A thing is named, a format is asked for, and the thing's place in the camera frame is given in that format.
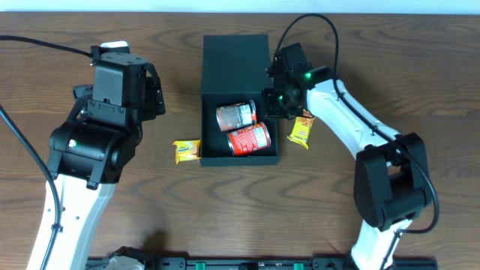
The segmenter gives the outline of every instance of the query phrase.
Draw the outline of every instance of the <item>can label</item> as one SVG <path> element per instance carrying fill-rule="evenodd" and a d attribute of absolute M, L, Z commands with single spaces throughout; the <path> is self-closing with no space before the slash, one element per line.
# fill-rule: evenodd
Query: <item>can label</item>
<path fill-rule="evenodd" d="M 254 101 L 218 107 L 217 121 L 221 131 L 232 131 L 257 123 Z"/>
<path fill-rule="evenodd" d="M 267 127 L 262 122 L 228 133 L 228 143 L 234 156 L 248 155 L 270 146 Z"/>

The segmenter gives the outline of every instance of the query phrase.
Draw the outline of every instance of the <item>wood surface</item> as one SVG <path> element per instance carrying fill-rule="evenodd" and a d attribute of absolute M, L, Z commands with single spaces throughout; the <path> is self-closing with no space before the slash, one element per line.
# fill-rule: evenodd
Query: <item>wood surface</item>
<path fill-rule="evenodd" d="M 155 65 L 166 115 L 145 136 L 91 248 L 122 245 L 191 256 L 346 253 L 362 219 L 353 202 L 355 162 L 316 120 L 310 150 L 280 123 L 277 166 L 175 165 L 175 140 L 200 138 L 203 35 L 268 34 L 271 52 L 295 14 L 0 13 L 1 35 L 89 50 L 127 40 Z M 353 96 L 387 125 L 416 132 L 427 146 L 441 217 L 428 235 L 405 235 L 398 256 L 435 256 L 441 269 L 480 266 L 480 16 L 330 16 L 340 35 L 339 74 Z M 300 41 L 315 66 L 331 65 L 333 36 L 306 19 L 285 45 Z M 46 160 L 50 133 L 74 104 L 72 86 L 92 83 L 81 55 L 0 42 L 0 103 Z M 37 236 L 45 180 L 7 126 L 0 124 L 0 269 L 24 269 Z M 412 227 L 431 220 L 431 208 Z"/>

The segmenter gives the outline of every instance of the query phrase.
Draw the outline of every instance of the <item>white background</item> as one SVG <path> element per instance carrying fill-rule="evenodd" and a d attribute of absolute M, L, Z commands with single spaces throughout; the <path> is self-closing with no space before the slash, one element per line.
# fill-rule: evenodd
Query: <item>white background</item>
<path fill-rule="evenodd" d="M 0 0 L 0 11 L 480 14 L 480 0 Z"/>

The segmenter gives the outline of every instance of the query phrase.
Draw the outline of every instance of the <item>black box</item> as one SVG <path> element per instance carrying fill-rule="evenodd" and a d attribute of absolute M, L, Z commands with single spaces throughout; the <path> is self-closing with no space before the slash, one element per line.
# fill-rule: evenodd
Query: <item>black box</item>
<path fill-rule="evenodd" d="M 272 87 L 265 69 L 270 65 L 269 39 L 260 35 L 210 35 L 203 37 L 202 166 L 275 165 L 278 154 L 277 120 L 266 118 L 262 90 Z M 248 156 L 233 157 L 227 132 L 218 126 L 216 109 L 253 100 L 259 122 L 264 122 L 271 145 Z"/>

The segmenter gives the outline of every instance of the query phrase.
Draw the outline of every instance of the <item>black cable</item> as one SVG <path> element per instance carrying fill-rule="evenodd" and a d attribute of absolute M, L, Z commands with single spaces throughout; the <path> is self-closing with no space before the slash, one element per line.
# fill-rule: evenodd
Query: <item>black cable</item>
<path fill-rule="evenodd" d="M 432 181 L 430 178 L 427 176 L 427 173 L 420 167 L 419 163 L 410 155 L 410 153 L 401 145 L 396 143 L 393 139 L 388 137 L 386 134 L 384 134 L 381 130 L 378 129 L 378 127 L 375 124 L 370 123 L 360 112 L 358 112 L 355 107 L 353 107 L 348 100 L 344 97 L 344 93 L 341 93 L 340 90 L 338 89 L 337 86 L 337 65 L 338 65 L 338 33 L 337 29 L 335 28 L 333 22 L 327 18 L 326 16 L 323 16 L 322 14 L 318 13 L 307 13 L 304 15 L 301 15 L 300 17 L 296 18 L 293 20 L 292 23 L 286 28 L 285 32 L 283 33 L 280 41 L 278 42 L 277 49 L 275 50 L 275 53 L 278 53 L 280 50 L 280 46 L 282 42 L 284 41 L 285 35 L 287 35 L 287 32 L 292 28 L 292 26 L 297 23 L 299 20 L 305 18 L 305 17 L 319 17 L 320 19 L 325 20 L 331 27 L 331 30 L 333 31 L 333 34 L 335 36 L 335 56 L 334 56 L 334 64 L 333 64 L 333 74 L 332 74 L 332 79 L 333 79 L 333 86 L 335 89 L 335 92 L 337 93 L 338 97 L 343 101 L 343 103 L 348 107 L 353 114 L 355 114 L 360 120 L 362 120 L 374 133 L 378 134 L 380 137 L 382 137 L 385 141 L 388 143 L 392 144 L 407 160 L 410 161 L 410 163 L 420 171 L 421 175 L 424 177 L 425 181 L 427 182 L 427 185 L 432 193 L 432 200 L 433 200 L 433 218 L 430 223 L 430 225 L 424 229 L 397 229 L 395 231 L 395 237 L 394 240 L 391 243 L 392 249 L 389 249 L 387 253 L 387 258 L 390 256 L 390 253 L 393 250 L 393 245 L 395 245 L 395 242 L 397 241 L 398 238 L 400 238 L 401 233 L 412 233 L 412 234 L 422 234 L 422 233 L 429 233 L 432 231 L 438 224 L 438 220 L 440 218 L 440 205 L 437 197 L 437 192 L 435 191 L 434 185 L 432 184 Z"/>
<path fill-rule="evenodd" d="M 57 45 L 54 43 L 49 43 L 41 40 L 35 40 L 33 38 L 28 38 L 28 37 L 0 35 L 0 41 L 21 41 L 21 42 L 26 42 L 30 44 L 36 44 L 39 46 L 49 47 L 52 49 L 63 50 L 71 53 L 78 53 L 80 55 L 88 56 L 90 58 L 92 57 L 91 53 L 82 51 L 81 49 L 74 49 L 67 46 Z M 33 146 L 30 144 L 30 142 L 25 138 L 25 136 L 23 136 L 22 132 L 18 129 L 18 127 L 14 124 L 12 119 L 8 116 L 7 112 L 5 112 L 1 104 L 0 104 L 0 114 L 1 114 L 1 117 L 7 123 L 7 125 L 10 127 L 10 129 L 15 133 L 18 140 L 25 146 L 25 148 L 33 157 L 35 162 L 37 162 L 38 166 L 40 167 L 40 169 L 42 170 L 43 174 L 46 177 L 46 181 L 50 186 L 50 190 L 52 191 L 53 202 L 55 205 L 55 222 L 52 225 L 52 235 L 50 236 L 48 246 L 46 247 L 46 250 L 45 250 L 45 256 L 43 257 L 43 261 L 40 267 L 41 270 L 44 270 L 47 268 L 50 254 L 52 253 L 53 245 L 55 244 L 57 235 L 59 234 L 59 231 L 62 229 L 62 226 L 60 224 L 60 220 L 62 219 L 62 210 L 60 209 L 61 206 L 60 206 L 59 194 L 57 193 L 55 183 L 53 182 L 53 177 L 50 174 L 50 171 L 48 170 L 47 166 L 42 161 L 40 156 L 37 154 L 37 152 L 35 151 Z"/>
<path fill-rule="evenodd" d="M 45 256 L 43 257 L 42 266 L 40 268 L 40 269 L 45 269 L 47 267 L 50 254 L 52 253 L 53 245 L 55 244 L 57 234 L 59 233 L 59 230 L 61 228 L 60 220 L 62 219 L 62 210 L 60 209 L 59 194 L 57 193 L 55 184 L 53 183 L 53 177 L 50 174 L 50 171 L 48 170 L 47 165 L 45 165 L 45 163 L 42 161 L 41 157 L 37 154 L 37 152 L 35 151 L 33 146 L 30 144 L 30 142 L 25 138 L 25 136 L 23 136 L 22 131 L 18 129 L 18 127 L 12 121 L 10 116 L 8 116 L 7 112 L 5 112 L 1 104 L 0 104 L 0 115 L 7 123 L 8 127 L 16 135 L 18 140 L 23 144 L 23 146 L 25 146 L 25 148 L 33 157 L 37 165 L 40 167 L 40 169 L 42 170 L 42 173 L 46 177 L 46 181 L 48 182 L 50 189 L 52 190 L 53 202 L 55 204 L 55 223 L 52 225 L 52 235 L 50 236 L 50 241 L 45 251 Z"/>
<path fill-rule="evenodd" d="M 87 56 L 87 57 L 90 57 L 90 58 L 92 57 L 91 53 L 82 51 L 81 49 L 70 48 L 70 47 L 67 47 L 67 46 L 57 45 L 57 44 L 54 44 L 54 43 L 49 43 L 49 42 L 45 42 L 45 41 L 41 41 L 41 40 L 36 40 L 36 39 L 33 39 L 33 38 L 28 38 L 28 37 L 0 35 L 0 41 L 21 41 L 21 42 L 26 42 L 26 43 L 30 43 L 30 44 L 37 44 L 37 45 L 40 45 L 40 46 L 49 47 L 49 48 L 52 48 L 52 49 L 64 50 L 64 51 L 71 52 L 71 53 L 78 53 L 78 54 L 81 54 L 81 55 L 84 55 L 84 56 Z"/>

